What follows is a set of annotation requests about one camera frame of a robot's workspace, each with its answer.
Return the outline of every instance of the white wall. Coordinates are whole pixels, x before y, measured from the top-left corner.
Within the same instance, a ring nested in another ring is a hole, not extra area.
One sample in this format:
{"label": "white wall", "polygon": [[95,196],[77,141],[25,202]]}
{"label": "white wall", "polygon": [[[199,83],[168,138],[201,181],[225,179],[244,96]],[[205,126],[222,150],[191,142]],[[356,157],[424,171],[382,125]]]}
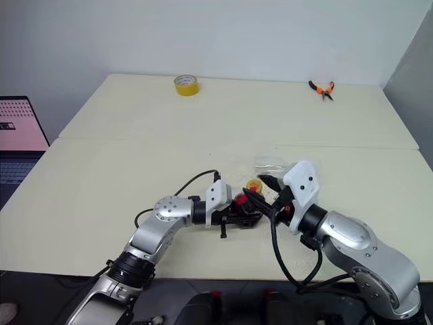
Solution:
{"label": "white wall", "polygon": [[0,0],[0,94],[53,140],[111,72],[385,85],[430,4]]}
{"label": "white wall", "polygon": [[433,170],[433,8],[384,91]]}

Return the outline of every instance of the black cable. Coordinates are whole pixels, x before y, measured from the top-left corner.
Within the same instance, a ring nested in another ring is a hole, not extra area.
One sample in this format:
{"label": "black cable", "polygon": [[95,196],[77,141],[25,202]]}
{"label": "black cable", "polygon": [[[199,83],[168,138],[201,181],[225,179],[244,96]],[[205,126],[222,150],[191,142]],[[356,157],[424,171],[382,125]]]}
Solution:
{"label": "black cable", "polygon": [[334,276],[333,278],[330,278],[328,280],[319,282],[319,283],[314,283],[314,284],[309,284],[308,286],[305,287],[305,290],[315,290],[318,288],[322,288],[324,286],[327,286],[329,284],[333,284],[335,282],[344,280],[344,279],[349,279],[351,278],[348,274],[341,274],[339,276]]}
{"label": "black cable", "polygon": [[[203,176],[203,175],[206,175],[206,174],[210,174],[210,173],[214,173],[214,181],[216,180],[216,178],[217,177],[219,177],[219,172],[216,170],[216,169],[210,169],[210,170],[208,170],[208,171],[204,171],[204,172],[202,172],[202,173],[200,173],[200,174],[198,174],[198,175],[196,175],[196,176],[194,176],[194,177],[192,177],[184,186],[182,186],[176,193],[175,193],[175,196],[178,196],[190,183],[192,183],[193,181],[195,181],[197,178],[199,178],[199,177],[201,177],[201,176]],[[146,209],[146,210],[143,210],[142,212],[140,212],[138,215],[136,215],[135,216],[135,219],[134,219],[134,225],[135,225],[135,227],[138,229],[138,227],[139,227],[139,224],[138,224],[138,218],[140,218],[140,216],[143,214],[143,213],[146,213],[146,212],[150,212],[150,211],[153,211],[153,209]]]}
{"label": "black cable", "polygon": [[78,295],[90,284],[95,281],[95,279],[98,279],[102,274],[106,273],[108,269],[110,268],[110,265],[105,266],[101,271],[97,272],[94,276],[92,276],[90,279],[88,279],[81,287],[78,288],[78,290],[65,302],[62,306],[62,308],[59,310],[57,315],[54,317],[53,321],[51,322],[51,325],[55,325],[62,316],[65,308],[73,302],[74,299],[78,297]]}
{"label": "black cable", "polygon": [[367,320],[370,318],[370,313],[367,311],[364,316],[361,318],[361,320],[359,320],[358,325],[365,325],[365,323],[367,322]]}
{"label": "black cable", "polygon": [[354,293],[351,292],[346,292],[345,290],[340,290],[340,289],[336,289],[336,288],[329,288],[329,289],[321,289],[324,286],[333,284],[337,281],[341,281],[343,279],[347,279],[350,278],[350,276],[348,274],[342,274],[339,276],[335,276],[333,278],[330,278],[326,281],[317,283],[317,284],[310,284],[310,285],[306,285],[307,283],[309,283],[317,274],[317,272],[319,271],[322,261],[323,261],[323,254],[320,251],[320,249],[317,250],[317,263],[316,266],[314,267],[314,269],[311,271],[311,273],[304,279],[304,281],[302,281],[301,283],[299,283],[289,272],[289,270],[287,269],[286,265],[284,264],[284,261],[281,257],[281,253],[279,252],[279,247],[278,247],[278,240],[277,240],[277,226],[275,225],[275,215],[271,216],[270,218],[271,221],[271,237],[272,237],[272,247],[273,247],[273,251],[275,253],[275,257],[277,258],[278,264],[281,268],[281,270],[283,271],[284,275],[286,276],[286,278],[292,283],[294,284],[294,286],[296,287],[296,292],[299,294],[304,294],[304,293],[335,293],[337,295],[347,295],[349,297],[352,297],[354,299],[358,299],[358,300],[363,300],[359,295],[356,295]]}
{"label": "black cable", "polygon": [[177,191],[175,193],[175,196],[178,196],[190,183],[192,183],[193,181],[195,181],[197,178],[199,178],[199,177],[201,177],[203,175],[206,175],[206,174],[210,174],[210,173],[214,173],[216,176],[219,175],[219,172],[216,169],[211,169],[209,171],[204,171],[203,173],[200,173],[200,174],[192,177],[184,186],[182,186],[180,188],[179,191]]}
{"label": "black cable", "polygon": [[290,274],[289,270],[287,269],[286,265],[283,262],[281,253],[279,252],[278,241],[277,241],[277,226],[275,225],[275,216],[271,216],[269,219],[271,220],[272,247],[273,247],[273,252],[275,253],[275,257],[277,257],[278,264],[281,270],[283,271],[284,275],[286,276],[286,278],[292,284],[294,284],[294,286],[298,291],[301,291],[302,290],[301,283],[296,281],[296,279]]}
{"label": "black cable", "polygon": [[134,218],[134,225],[135,225],[135,227],[136,227],[137,229],[138,229],[138,227],[139,227],[139,224],[138,224],[138,218],[140,218],[140,216],[141,216],[143,213],[150,212],[150,211],[153,211],[153,209],[142,210],[142,212],[140,212],[138,215],[135,216],[135,218]]}
{"label": "black cable", "polygon": [[320,267],[322,266],[323,262],[323,254],[320,248],[317,249],[317,263],[314,269],[311,271],[311,273],[302,281],[302,285],[306,286],[308,283],[311,282],[311,280],[316,276],[317,272],[320,270]]}

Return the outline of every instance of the white table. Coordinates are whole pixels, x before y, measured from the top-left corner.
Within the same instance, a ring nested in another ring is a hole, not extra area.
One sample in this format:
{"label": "white table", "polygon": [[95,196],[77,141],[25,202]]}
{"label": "white table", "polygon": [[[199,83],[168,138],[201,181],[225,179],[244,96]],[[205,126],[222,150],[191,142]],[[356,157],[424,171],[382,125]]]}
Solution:
{"label": "white table", "polygon": [[[0,269],[94,274],[121,252],[138,211],[205,169],[218,168],[240,187],[263,154],[316,161],[319,204],[367,222],[418,266],[422,280],[433,280],[433,173],[417,150],[241,142],[198,150],[145,140],[57,139],[0,213]],[[203,195],[209,184],[203,177],[184,195]],[[286,227],[279,227],[279,244],[293,274],[303,278],[315,253]],[[230,227],[225,240],[217,227],[181,230],[156,271],[168,278],[283,279],[264,218],[253,230]],[[340,273],[325,260],[317,279]]]}
{"label": "white table", "polygon": [[182,97],[174,77],[110,75],[60,137],[418,149],[378,86],[337,84],[322,102],[306,83],[199,78]]}

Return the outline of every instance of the pliers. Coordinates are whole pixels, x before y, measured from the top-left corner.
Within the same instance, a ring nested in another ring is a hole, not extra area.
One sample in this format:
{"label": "pliers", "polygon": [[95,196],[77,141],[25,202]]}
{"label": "pliers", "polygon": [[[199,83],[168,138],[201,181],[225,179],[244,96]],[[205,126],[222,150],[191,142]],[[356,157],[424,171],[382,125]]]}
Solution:
{"label": "pliers", "polygon": [[309,81],[309,85],[312,90],[315,90],[317,93],[322,95],[322,99],[325,100],[325,96],[328,97],[330,100],[333,100],[331,97],[331,92],[334,90],[334,82],[331,81],[329,84],[329,87],[326,90],[323,90],[323,88],[316,86],[312,81]]}

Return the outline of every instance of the roll of tape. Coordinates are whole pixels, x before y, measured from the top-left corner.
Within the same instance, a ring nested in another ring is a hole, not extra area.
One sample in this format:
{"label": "roll of tape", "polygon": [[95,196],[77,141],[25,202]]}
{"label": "roll of tape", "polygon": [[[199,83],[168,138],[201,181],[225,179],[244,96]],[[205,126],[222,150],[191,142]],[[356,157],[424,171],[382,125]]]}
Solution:
{"label": "roll of tape", "polygon": [[184,74],[175,79],[177,93],[182,96],[192,96],[198,93],[198,82],[195,76]]}

